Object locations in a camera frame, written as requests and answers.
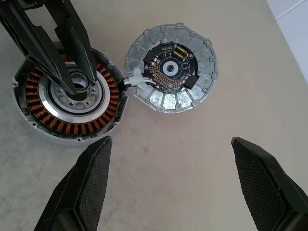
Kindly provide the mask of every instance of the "black circuit board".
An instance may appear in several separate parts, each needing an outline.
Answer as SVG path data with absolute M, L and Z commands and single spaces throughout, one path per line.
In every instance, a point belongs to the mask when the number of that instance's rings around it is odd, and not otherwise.
M 176 44 L 160 44 L 149 50 L 144 61 L 144 75 L 156 83 L 156 89 L 161 92 L 177 93 L 183 88 L 185 80 L 197 73 L 197 61 L 186 47 Z M 166 66 L 170 67 L 172 75 L 168 75 Z

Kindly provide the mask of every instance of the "textured black panel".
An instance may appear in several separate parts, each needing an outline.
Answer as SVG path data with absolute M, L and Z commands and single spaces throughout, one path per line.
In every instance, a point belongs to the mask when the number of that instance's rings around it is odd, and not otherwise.
M 273 231 L 286 213 L 284 200 L 261 160 L 237 140 L 233 142 L 241 187 L 259 231 Z
M 87 231 L 96 231 L 100 220 L 107 187 L 111 146 L 112 142 L 109 139 L 95 156 L 77 205 Z

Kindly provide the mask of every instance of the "yellow component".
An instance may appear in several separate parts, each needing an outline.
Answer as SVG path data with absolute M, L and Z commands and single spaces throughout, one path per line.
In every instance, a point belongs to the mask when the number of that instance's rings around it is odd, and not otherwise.
M 187 51 L 185 51 L 182 47 L 177 46 L 177 49 L 181 52 L 183 52 L 184 54 L 188 55 Z
M 175 55 L 177 55 L 178 57 L 180 57 L 181 59 L 184 59 L 184 56 L 181 55 L 180 53 L 178 53 L 178 52 L 176 52 L 176 51 L 174 51 L 173 53 L 174 53 Z

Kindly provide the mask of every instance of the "metal plate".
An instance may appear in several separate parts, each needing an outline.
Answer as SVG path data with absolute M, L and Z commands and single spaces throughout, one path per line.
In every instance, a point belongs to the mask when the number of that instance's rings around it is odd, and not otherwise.
M 198 64 L 195 73 L 198 81 L 192 89 L 183 87 L 177 93 L 161 92 L 152 85 L 144 87 L 145 82 L 136 76 L 140 72 L 144 76 L 144 57 L 156 45 L 170 42 L 180 44 L 193 53 Z M 124 72 L 125 79 L 130 82 L 134 78 L 137 80 L 129 90 L 139 100 L 159 112 L 179 113 L 194 108 L 206 99 L 217 80 L 218 63 L 210 40 L 182 23 L 176 23 L 145 30 L 125 56 Z

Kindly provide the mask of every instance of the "white wall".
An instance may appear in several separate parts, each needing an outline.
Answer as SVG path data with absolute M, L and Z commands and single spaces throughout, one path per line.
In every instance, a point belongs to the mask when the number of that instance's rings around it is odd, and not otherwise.
M 268 3 L 308 83 L 308 0 L 268 0 Z

